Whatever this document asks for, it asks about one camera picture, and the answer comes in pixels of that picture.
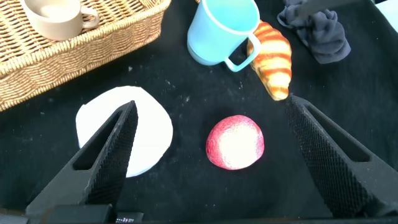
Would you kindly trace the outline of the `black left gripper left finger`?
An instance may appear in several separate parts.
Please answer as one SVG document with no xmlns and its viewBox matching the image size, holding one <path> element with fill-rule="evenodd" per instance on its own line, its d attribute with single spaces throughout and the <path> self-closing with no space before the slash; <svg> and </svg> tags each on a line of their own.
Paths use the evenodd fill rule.
<svg viewBox="0 0 398 224">
<path fill-rule="evenodd" d="M 138 122 L 130 101 L 117 108 L 27 206 L 38 215 L 57 205 L 115 205 L 121 193 Z"/>
</svg>

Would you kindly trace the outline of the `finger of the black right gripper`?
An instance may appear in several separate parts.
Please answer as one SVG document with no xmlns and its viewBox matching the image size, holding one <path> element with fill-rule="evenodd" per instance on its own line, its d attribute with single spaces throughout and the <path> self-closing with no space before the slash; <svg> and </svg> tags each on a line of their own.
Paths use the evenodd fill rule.
<svg viewBox="0 0 398 224">
<path fill-rule="evenodd" d="M 357 0 L 307 0 L 300 5 L 298 17 L 306 18 L 325 9 L 351 4 Z"/>
</svg>

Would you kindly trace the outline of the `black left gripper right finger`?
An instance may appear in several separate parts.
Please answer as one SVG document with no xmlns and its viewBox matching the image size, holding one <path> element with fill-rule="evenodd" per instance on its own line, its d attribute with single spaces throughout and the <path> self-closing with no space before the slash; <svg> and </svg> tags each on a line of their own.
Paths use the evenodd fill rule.
<svg viewBox="0 0 398 224">
<path fill-rule="evenodd" d="M 397 171 L 309 101 L 289 95 L 288 122 L 335 217 L 397 215 Z"/>
</svg>

